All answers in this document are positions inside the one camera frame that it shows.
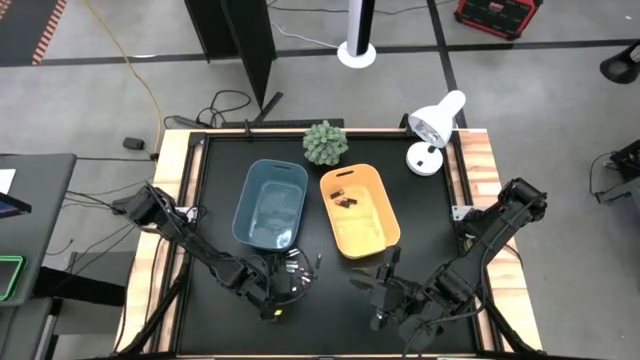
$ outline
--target gray concrete floor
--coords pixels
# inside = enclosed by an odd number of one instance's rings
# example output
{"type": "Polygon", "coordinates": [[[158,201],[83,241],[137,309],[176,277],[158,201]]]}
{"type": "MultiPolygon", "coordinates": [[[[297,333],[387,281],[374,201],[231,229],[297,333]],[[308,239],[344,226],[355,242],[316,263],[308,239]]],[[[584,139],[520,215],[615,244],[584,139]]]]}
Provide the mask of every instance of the gray concrete floor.
{"type": "MultiPolygon", "coordinates": [[[[184,3],[178,0],[93,0],[131,55],[193,54],[200,45],[184,3]]],[[[378,9],[399,10],[422,0],[379,0],[378,9]]],[[[346,0],[280,0],[283,7],[346,9],[346,0]]],[[[456,3],[439,7],[450,44],[502,40],[459,25],[456,3]]],[[[279,12],[271,20],[288,32],[334,45],[344,41],[345,14],[279,12]]],[[[545,3],[521,41],[573,41],[640,35],[635,0],[557,0],[545,3]]],[[[317,45],[283,37],[278,49],[317,45]]],[[[376,15],[375,45],[433,45],[427,9],[376,15]]],[[[600,153],[624,147],[640,134],[640,81],[608,82],[599,63],[616,47],[451,53],[465,91],[470,127],[488,128],[503,180],[522,176],[549,192],[548,215],[518,234],[525,274],[544,348],[552,354],[635,359],[640,353],[640,214],[629,202],[601,206],[587,191],[588,168],[600,153]]],[[[46,58],[117,56],[110,39],[81,1],[70,0],[46,58]]],[[[165,115],[194,117],[222,89],[250,93],[240,61],[135,65],[157,95],[165,115]]],[[[153,144],[156,121],[144,89],[124,65],[0,68],[0,153],[75,152],[80,156],[144,157],[120,146],[124,136],[153,144]]],[[[446,92],[437,53],[380,55],[361,71],[335,57],[278,59],[267,98],[285,97],[268,119],[343,117],[349,127],[397,126],[402,113],[437,102],[446,92]]],[[[222,99],[221,107],[242,100],[222,99]]],[[[229,120],[252,119],[253,104],[229,120]]],[[[80,162],[71,188],[100,192],[153,175],[146,163],[80,162]]],[[[615,184],[615,174],[596,172],[596,186],[615,184]]],[[[102,196],[111,200],[130,189],[102,196]]],[[[71,251],[83,251],[122,224],[97,209],[63,210],[50,251],[75,241],[45,264],[63,268],[71,251]]],[[[130,236],[118,251],[134,251],[130,236]]],[[[95,251],[108,246],[97,247],[95,251]]],[[[107,353],[113,333],[61,339],[56,358],[107,353]]]]}

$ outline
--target white desk lamp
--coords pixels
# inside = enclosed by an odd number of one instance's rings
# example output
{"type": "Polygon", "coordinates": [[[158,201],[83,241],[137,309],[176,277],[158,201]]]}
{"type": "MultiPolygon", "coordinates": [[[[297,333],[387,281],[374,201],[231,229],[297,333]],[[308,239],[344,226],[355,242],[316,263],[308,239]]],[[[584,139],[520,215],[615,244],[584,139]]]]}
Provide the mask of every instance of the white desk lamp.
{"type": "Polygon", "coordinates": [[[466,102],[462,91],[454,90],[438,105],[426,106],[409,115],[409,126],[424,141],[407,151],[407,166],[420,176],[435,174],[442,167],[442,149],[447,146],[453,127],[454,116],[466,102]]]}

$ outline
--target lamp base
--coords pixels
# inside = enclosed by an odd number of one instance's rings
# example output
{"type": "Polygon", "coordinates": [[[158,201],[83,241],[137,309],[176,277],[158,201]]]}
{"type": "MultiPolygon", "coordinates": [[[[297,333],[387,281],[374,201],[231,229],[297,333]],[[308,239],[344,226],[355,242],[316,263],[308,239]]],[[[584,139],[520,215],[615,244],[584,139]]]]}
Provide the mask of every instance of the lamp base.
{"type": "Polygon", "coordinates": [[[433,148],[433,152],[429,152],[431,147],[432,145],[426,142],[418,142],[409,147],[407,166],[417,175],[430,176],[442,167],[442,152],[438,148],[433,148]]]}
{"type": "Polygon", "coordinates": [[[366,53],[360,56],[351,56],[347,51],[347,42],[345,41],[338,48],[338,59],[352,69],[364,69],[376,61],[376,48],[369,44],[366,53]]]}

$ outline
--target black table surface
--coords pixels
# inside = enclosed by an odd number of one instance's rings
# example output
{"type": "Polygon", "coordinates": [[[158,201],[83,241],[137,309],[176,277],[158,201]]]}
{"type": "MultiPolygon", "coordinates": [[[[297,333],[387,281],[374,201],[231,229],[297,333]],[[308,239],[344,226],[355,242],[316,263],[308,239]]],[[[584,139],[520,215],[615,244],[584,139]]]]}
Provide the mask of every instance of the black table surface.
{"type": "MultiPolygon", "coordinates": [[[[400,225],[402,257],[396,274],[424,281],[442,263],[458,255],[451,219],[446,175],[441,169],[419,177],[406,166],[405,155],[415,140],[408,138],[352,139],[339,166],[366,163],[374,166],[385,185],[400,225]]],[[[194,262],[188,288],[180,354],[286,355],[286,354],[399,354],[405,347],[395,324],[382,331],[369,329],[374,309],[369,298],[349,282],[350,269],[371,266],[381,255],[349,260],[338,251],[320,194],[320,178],[328,168],[310,164],[301,140],[213,140],[206,154],[200,204],[207,215],[199,232],[219,250],[234,255],[255,254],[239,243],[231,224],[249,167],[259,159],[297,163],[309,174],[296,246],[315,262],[322,254],[318,280],[298,302],[285,307],[273,324],[218,286],[209,270],[194,262]]],[[[472,322],[446,325],[445,332],[424,353],[461,353],[475,350],[472,322]]]]}
{"type": "Polygon", "coordinates": [[[32,208],[31,214],[0,219],[0,255],[27,260],[13,297],[0,307],[31,296],[75,163],[73,154],[0,156],[0,169],[16,169],[9,195],[32,208]]]}

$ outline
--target yellow cable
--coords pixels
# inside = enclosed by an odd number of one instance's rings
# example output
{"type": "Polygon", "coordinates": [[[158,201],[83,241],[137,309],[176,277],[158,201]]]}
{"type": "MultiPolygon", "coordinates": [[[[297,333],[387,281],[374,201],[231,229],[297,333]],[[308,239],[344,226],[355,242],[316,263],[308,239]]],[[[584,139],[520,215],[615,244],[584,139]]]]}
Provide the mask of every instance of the yellow cable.
{"type": "Polygon", "coordinates": [[[89,0],[82,0],[82,1],[84,2],[84,5],[87,7],[87,9],[89,9],[91,14],[93,14],[93,16],[96,18],[96,20],[98,20],[100,25],[102,25],[102,27],[107,31],[107,33],[109,34],[109,37],[111,38],[113,43],[116,44],[116,46],[120,50],[120,53],[122,54],[122,57],[124,58],[124,61],[127,63],[127,66],[129,67],[129,70],[131,70],[131,73],[133,74],[133,76],[135,76],[136,79],[138,79],[140,81],[140,83],[144,86],[144,88],[147,89],[147,93],[149,93],[149,96],[151,97],[151,100],[153,101],[153,105],[156,108],[156,116],[157,116],[157,120],[158,120],[158,130],[156,132],[156,144],[153,146],[153,152],[158,154],[160,152],[160,149],[159,149],[159,146],[160,146],[160,134],[161,134],[162,128],[163,128],[163,125],[162,125],[162,113],[160,111],[160,106],[158,105],[158,100],[156,100],[156,97],[153,95],[153,92],[151,91],[151,88],[149,88],[149,85],[147,85],[147,83],[142,79],[142,77],[140,77],[140,75],[138,75],[136,70],[133,68],[133,66],[131,65],[131,62],[129,61],[129,56],[124,51],[122,46],[120,46],[120,43],[116,39],[115,35],[113,35],[113,33],[111,32],[111,29],[109,29],[109,27],[104,22],[104,20],[102,20],[102,18],[100,17],[100,15],[98,15],[98,13],[93,8],[93,6],[91,6],[91,3],[89,2],[89,0]]]}

